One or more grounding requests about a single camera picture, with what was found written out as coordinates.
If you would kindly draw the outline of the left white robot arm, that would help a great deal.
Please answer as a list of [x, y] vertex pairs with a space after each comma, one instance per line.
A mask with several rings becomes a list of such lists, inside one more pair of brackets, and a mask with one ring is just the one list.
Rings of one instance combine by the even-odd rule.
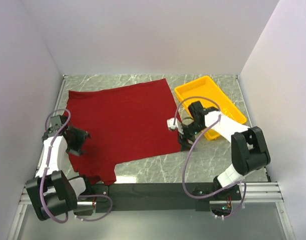
[[56, 115], [49, 118], [51, 126], [44, 132], [44, 153], [35, 177], [26, 182], [26, 190], [37, 218], [45, 221], [76, 210], [78, 198], [87, 201], [93, 189], [84, 176], [68, 179], [61, 170], [65, 154], [81, 156], [82, 146], [90, 134], [70, 125], [69, 117]]

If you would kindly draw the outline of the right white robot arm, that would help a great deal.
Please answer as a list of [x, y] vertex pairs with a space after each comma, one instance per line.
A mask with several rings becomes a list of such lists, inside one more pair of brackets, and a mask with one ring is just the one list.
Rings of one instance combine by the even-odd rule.
[[214, 179], [212, 193], [193, 195], [188, 192], [185, 182], [184, 192], [191, 198], [200, 200], [210, 197], [224, 199], [230, 193], [230, 188], [242, 182], [247, 175], [270, 164], [270, 154], [261, 128], [242, 125], [227, 117], [215, 101], [213, 106], [204, 108], [200, 96], [189, 106], [193, 122], [190, 125], [181, 123], [177, 117], [167, 120], [168, 129], [178, 131], [178, 140], [192, 152], [199, 139], [209, 130], [214, 130], [224, 137], [231, 145], [231, 165]]

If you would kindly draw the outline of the red t shirt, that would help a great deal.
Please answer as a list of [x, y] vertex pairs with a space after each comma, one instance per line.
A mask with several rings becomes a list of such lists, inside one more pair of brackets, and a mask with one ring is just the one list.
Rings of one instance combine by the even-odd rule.
[[90, 137], [83, 154], [69, 154], [73, 170], [90, 183], [116, 181], [117, 164], [180, 152], [176, 131], [167, 120], [176, 103], [166, 79], [100, 91], [69, 91], [71, 126]]

